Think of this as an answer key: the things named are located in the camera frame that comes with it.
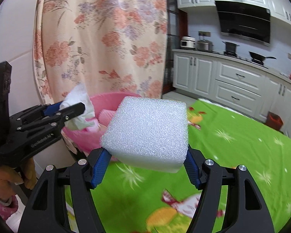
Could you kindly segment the pink sleeve forearm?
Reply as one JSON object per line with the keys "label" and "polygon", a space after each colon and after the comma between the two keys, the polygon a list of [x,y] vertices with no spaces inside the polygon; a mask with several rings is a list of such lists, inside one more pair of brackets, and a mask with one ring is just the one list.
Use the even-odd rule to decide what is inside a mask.
{"label": "pink sleeve forearm", "polygon": [[0,216],[6,221],[18,210],[18,201],[16,196],[11,196],[6,202],[0,200]]}

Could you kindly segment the left hand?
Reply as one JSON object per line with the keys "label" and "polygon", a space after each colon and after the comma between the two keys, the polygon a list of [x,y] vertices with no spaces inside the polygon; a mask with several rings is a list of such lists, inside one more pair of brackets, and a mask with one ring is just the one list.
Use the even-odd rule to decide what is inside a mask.
{"label": "left hand", "polygon": [[35,162],[30,158],[23,167],[24,179],[12,168],[8,166],[0,167],[0,201],[7,202],[15,195],[11,184],[24,183],[27,189],[33,189],[37,182]]}

